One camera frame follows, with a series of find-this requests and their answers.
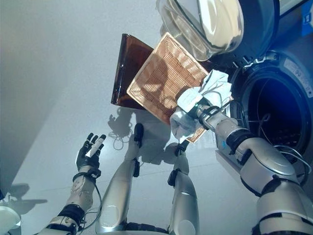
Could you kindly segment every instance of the brown glass panel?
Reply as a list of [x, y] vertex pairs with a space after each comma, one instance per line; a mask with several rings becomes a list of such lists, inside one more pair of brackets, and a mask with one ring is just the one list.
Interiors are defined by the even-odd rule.
[[111, 104], [144, 109], [127, 93], [133, 78], [147, 60], [153, 49], [129, 34], [122, 35], [122, 42], [117, 62]]

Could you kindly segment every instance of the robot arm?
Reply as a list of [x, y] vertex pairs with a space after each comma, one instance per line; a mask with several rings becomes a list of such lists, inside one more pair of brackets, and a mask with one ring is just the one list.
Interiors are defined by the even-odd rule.
[[78, 173], [73, 177], [71, 195], [66, 205], [39, 235], [75, 235], [81, 230], [80, 224], [86, 211], [92, 206], [92, 192], [96, 179], [101, 175], [99, 155], [106, 136], [90, 133], [80, 149], [76, 165]]
[[192, 109], [178, 103], [203, 127], [226, 140], [231, 154], [242, 165], [242, 183], [260, 197], [254, 235], [313, 234], [312, 202], [301, 188], [292, 164], [276, 148], [203, 99]]

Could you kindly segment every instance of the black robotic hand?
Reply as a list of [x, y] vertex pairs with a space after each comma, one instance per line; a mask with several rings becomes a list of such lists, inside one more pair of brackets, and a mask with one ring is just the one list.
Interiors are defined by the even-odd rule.
[[93, 138], [92, 136], [93, 133], [88, 135], [83, 147], [79, 150], [76, 160], [78, 171], [80, 171], [80, 168], [85, 165], [90, 165], [97, 169], [99, 168], [99, 155], [101, 149], [103, 148], [102, 142], [106, 139], [106, 136], [101, 135], [100, 138], [98, 138], [97, 135], [95, 135]]

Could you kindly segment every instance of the robot leg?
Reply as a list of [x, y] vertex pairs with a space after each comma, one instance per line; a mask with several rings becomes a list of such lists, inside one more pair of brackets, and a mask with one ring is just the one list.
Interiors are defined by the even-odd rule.
[[199, 235], [199, 212], [194, 185], [188, 176], [189, 165], [180, 152], [168, 184], [175, 188], [169, 234]]
[[137, 159], [143, 133], [138, 135], [138, 127], [143, 132], [142, 125], [137, 124], [124, 161], [116, 170], [103, 196], [101, 215], [95, 226], [96, 233], [124, 230], [126, 225], [133, 177], [139, 175]]

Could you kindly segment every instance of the blue label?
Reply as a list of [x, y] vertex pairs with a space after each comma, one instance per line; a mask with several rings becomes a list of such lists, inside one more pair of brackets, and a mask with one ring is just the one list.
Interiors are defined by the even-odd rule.
[[313, 32], [313, 0], [302, 5], [302, 36]]
[[226, 141], [223, 141], [223, 142], [222, 142], [222, 148], [223, 148], [223, 149], [226, 149], [226, 147], [227, 147]]

